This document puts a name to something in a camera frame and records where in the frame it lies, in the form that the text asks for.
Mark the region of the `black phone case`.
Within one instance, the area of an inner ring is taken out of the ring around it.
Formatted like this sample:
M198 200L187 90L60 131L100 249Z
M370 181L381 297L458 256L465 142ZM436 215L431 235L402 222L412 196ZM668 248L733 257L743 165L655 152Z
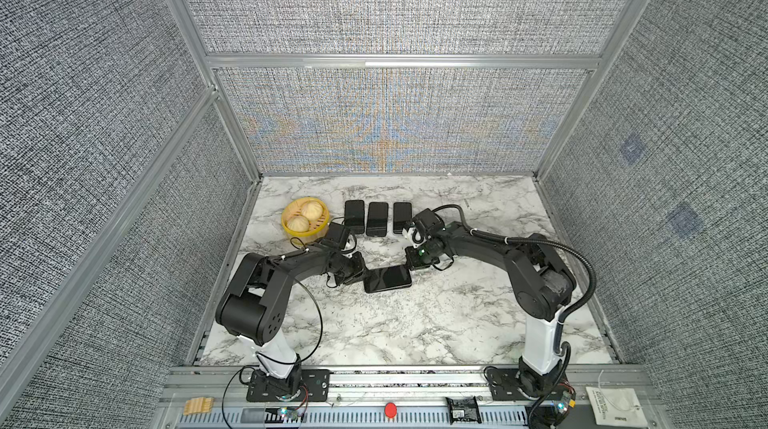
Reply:
M366 214L363 200L347 200L344 205L344 225L354 235L363 235Z
M388 218L388 203L371 202L367 212L366 235L368 237L385 237L388 233Z
M363 278L363 287L367 294L405 289L411 286L411 273L405 265L371 269Z

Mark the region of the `light blue phone case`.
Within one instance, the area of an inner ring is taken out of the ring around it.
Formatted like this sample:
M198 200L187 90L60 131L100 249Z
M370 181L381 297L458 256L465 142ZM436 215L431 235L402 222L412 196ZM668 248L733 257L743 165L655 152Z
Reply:
M401 235L407 231L412 220L412 204L410 202L395 202L393 204L393 233Z

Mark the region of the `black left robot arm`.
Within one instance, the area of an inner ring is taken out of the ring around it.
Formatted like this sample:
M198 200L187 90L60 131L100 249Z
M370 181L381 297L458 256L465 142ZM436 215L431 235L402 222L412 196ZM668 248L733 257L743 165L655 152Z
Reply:
M323 245L280 256L249 253L241 261L221 297L215 321L227 332L243 336L261 349L262 370L286 380L300 364L299 356L281 333L293 287L301 281L330 274L337 283L355 283L366 269L363 255L349 255Z

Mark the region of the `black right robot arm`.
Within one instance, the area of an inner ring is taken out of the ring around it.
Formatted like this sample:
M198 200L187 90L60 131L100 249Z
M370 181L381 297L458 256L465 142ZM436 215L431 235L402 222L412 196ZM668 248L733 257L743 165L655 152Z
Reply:
M469 258L506 272L515 300L526 314L523 353L518 365L519 390L542 397L564 375L567 355L562 326L577 281L546 237L504 237L445 222L425 209L405 224L404 235L415 248L407 256L413 268L437 268L446 257Z

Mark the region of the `yellow bamboo steamer basket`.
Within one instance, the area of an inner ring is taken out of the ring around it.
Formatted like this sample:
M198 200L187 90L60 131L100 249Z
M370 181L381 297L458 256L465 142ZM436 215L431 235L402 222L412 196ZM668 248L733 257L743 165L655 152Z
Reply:
M281 214L281 226L289 239L310 243L323 238L331 222L330 212L320 199L304 197L292 201Z

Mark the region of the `left steamed bun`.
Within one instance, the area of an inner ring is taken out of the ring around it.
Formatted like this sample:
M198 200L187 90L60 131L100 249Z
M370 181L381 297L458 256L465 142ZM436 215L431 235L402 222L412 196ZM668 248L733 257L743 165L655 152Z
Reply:
M286 228L296 233L306 233L310 226L310 221L303 215L295 215L286 222Z

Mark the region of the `steamed bun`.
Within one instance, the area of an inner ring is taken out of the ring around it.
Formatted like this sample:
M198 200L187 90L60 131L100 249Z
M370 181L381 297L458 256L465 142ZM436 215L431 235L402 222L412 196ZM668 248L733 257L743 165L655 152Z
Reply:
M300 215L312 225L323 218L325 215L325 208L321 202L309 200L301 205Z
M296 233L306 233L310 226L310 221L303 215L295 215L286 222L286 228Z

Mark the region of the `right steamed bun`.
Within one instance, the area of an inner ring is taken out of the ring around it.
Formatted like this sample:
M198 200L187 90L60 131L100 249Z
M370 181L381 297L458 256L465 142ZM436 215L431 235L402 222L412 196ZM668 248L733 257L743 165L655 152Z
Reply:
M309 200L301 205L300 215L312 225L323 218L325 215L325 208L321 202Z

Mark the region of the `red emergency button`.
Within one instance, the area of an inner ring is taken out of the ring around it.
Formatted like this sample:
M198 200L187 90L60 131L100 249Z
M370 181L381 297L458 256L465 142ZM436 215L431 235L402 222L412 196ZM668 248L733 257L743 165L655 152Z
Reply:
M385 405L385 416L388 419L394 419L397 416L398 408L394 403L387 403Z

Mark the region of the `small black electronics box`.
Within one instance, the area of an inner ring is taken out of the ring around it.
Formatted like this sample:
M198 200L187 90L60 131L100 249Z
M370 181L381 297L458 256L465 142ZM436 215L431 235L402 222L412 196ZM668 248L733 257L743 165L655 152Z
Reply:
M446 397L446 405L450 425L482 423L482 416L476 397L461 399Z

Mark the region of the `wooden clips stack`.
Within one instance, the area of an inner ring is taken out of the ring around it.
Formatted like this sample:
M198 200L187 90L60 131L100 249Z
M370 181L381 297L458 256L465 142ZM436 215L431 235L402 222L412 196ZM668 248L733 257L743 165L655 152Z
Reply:
M185 402L183 415L209 414L214 406L213 397L196 397Z

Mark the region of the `white paper label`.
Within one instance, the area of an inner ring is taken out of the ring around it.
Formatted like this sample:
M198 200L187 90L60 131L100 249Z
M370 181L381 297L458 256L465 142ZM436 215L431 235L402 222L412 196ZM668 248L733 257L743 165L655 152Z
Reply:
M640 400L634 389L586 387L595 422L598 426L647 428Z

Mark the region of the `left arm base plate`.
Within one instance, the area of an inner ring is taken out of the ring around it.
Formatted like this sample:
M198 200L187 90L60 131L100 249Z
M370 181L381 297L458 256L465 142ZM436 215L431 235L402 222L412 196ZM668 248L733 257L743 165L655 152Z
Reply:
M278 379L256 370L250 372L247 402L326 402L331 372L327 369L298 369L287 379Z

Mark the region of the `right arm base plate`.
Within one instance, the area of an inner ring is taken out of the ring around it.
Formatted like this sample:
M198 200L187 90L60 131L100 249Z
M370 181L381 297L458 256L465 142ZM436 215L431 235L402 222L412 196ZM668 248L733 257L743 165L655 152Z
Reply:
M539 394L531 396L524 392L516 368L486 366L483 369L483 377L488 384L493 401L526 401L533 403L539 397ZM576 390L566 378L563 378L546 398L547 401L558 401L561 399L566 402L570 399L576 399Z

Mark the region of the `aluminium front rail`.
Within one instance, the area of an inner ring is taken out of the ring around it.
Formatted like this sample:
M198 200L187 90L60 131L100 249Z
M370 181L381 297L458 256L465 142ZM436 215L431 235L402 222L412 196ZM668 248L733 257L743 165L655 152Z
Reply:
M171 371L152 428L451 428L446 397L476 397L480 428L526 428L524 401L493 401L484 367L326 366L326 402L247 402L246 378L228 366L178 367ZM184 404L213 397L209 414L183 415ZM385 405L397 416L388 419Z

